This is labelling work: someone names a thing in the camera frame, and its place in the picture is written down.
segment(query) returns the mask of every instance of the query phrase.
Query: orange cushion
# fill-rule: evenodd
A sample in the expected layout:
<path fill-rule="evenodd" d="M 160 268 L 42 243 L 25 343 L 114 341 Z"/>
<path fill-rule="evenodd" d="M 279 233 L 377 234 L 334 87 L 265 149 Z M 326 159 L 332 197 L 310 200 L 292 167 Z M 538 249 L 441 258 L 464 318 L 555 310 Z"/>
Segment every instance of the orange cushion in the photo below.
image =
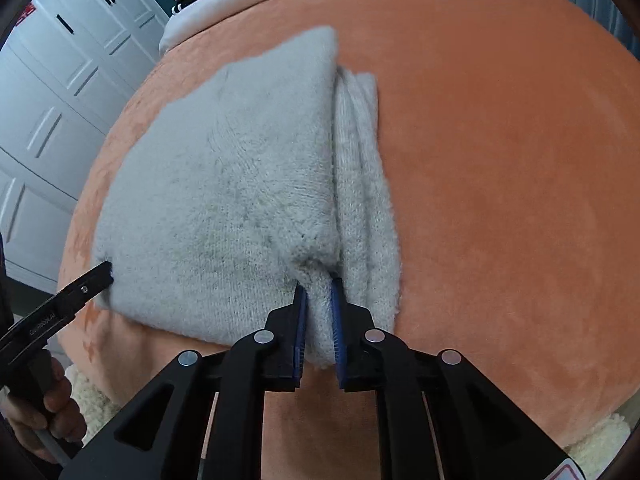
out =
<path fill-rule="evenodd" d="M 191 38 L 109 134 L 60 285 L 88 268 L 109 184 L 165 103 L 324 24 L 340 63 L 378 78 L 396 333 L 458 348 L 557 442 L 577 440 L 640 384 L 640 67 L 565 0 L 270 0 Z M 60 341 L 119 402 L 181 349 L 218 349 L 93 306 Z M 307 367 L 296 395 L 268 395 L 264 431 L 265 479 L 378 469 L 372 397 L 340 393 L 331 370 Z"/>

